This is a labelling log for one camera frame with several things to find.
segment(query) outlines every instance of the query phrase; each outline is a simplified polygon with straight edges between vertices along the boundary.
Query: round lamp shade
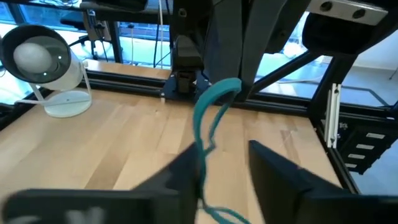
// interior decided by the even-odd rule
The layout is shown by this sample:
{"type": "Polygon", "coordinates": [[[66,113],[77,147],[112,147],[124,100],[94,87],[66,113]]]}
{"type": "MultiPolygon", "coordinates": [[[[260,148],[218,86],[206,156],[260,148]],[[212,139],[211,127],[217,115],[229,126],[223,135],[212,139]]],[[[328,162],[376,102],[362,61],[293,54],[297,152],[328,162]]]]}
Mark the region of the round lamp shade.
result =
{"type": "Polygon", "coordinates": [[[81,81],[78,74],[80,80],[75,77],[77,81],[73,83],[62,78],[70,70],[76,56],[71,53],[66,41],[52,29],[37,25],[16,27],[2,38],[1,48],[4,67],[20,80],[53,90],[75,88],[81,81]]]}

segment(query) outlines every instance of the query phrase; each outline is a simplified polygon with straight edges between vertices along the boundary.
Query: white wall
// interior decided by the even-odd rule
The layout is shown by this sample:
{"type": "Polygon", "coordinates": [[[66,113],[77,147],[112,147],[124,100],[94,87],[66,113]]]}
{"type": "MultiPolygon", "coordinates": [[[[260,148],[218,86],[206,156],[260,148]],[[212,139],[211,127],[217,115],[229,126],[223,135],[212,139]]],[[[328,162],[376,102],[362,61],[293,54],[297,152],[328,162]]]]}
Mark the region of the white wall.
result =
{"type": "MultiPolygon", "coordinates": [[[[330,61],[331,57],[324,57],[322,62],[330,61]]],[[[398,67],[398,31],[361,53],[354,66],[395,70],[398,67]]]]}

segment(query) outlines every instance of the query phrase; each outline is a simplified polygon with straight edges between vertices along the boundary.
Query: wooden tabletop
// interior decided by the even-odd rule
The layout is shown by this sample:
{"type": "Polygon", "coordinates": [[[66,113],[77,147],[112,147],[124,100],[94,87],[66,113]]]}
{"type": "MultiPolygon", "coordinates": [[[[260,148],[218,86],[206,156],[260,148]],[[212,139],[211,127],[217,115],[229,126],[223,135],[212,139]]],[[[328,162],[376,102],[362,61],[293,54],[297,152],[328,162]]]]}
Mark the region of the wooden tabletop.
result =
{"type": "MultiPolygon", "coordinates": [[[[111,64],[97,64],[112,70],[111,64]]],[[[114,65],[145,76],[167,73],[114,65]]],[[[40,106],[0,132],[0,197],[27,188],[128,190],[157,172],[192,141],[192,105],[158,98],[93,91],[93,105],[72,118],[51,118],[40,106]]],[[[218,107],[203,120],[207,133],[218,107]]],[[[330,182],[336,174],[307,118],[231,108],[208,158],[206,197],[252,223],[263,223],[248,170],[255,139],[330,182]]],[[[197,223],[214,223],[198,211],[197,223]]]]}

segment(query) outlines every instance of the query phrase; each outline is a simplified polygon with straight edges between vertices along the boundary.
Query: teal cable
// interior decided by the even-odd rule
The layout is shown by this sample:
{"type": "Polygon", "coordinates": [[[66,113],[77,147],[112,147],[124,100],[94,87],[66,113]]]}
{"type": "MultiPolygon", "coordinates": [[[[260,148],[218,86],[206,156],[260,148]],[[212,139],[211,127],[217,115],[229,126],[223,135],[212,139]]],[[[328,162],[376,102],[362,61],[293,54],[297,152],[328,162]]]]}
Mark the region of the teal cable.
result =
{"type": "Polygon", "coordinates": [[[215,221],[217,221],[220,224],[234,224],[233,222],[223,218],[219,213],[227,213],[235,218],[237,218],[239,221],[241,221],[244,224],[250,224],[249,221],[247,221],[244,217],[242,217],[240,214],[237,212],[228,209],[228,208],[222,208],[222,207],[211,207],[206,203],[205,200],[205,193],[204,193],[204,188],[205,188],[205,181],[206,181],[206,172],[207,172],[207,167],[206,167],[206,156],[211,153],[215,147],[216,143],[214,141],[214,133],[216,131],[216,128],[223,117],[225,111],[231,106],[231,102],[235,98],[235,96],[241,91],[241,80],[238,78],[228,78],[222,81],[219,81],[218,83],[212,85],[207,89],[198,99],[195,109],[193,110],[193,135],[195,137],[195,142],[197,149],[199,150],[199,163],[200,163],[200,179],[199,179],[199,184],[200,184],[200,192],[199,192],[199,197],[203,203],[203,209],[205,210],[206,213],[211,215],[215,221]],[[227,93],[232,93],[233,97],[229,103],[224,104],[221,109],[218,111],[217,115],[215,116],[215,119],[213,123],[211,124],[210,131],[208,138],[210,140],[210,145],[207,149],[204,149],[203,147],[203,141],[200,137],[200,126],[201,126],[201,121],[202,118],[206,112],[206,109],[215,103],[215,101],[227,94],[227,93]]]}

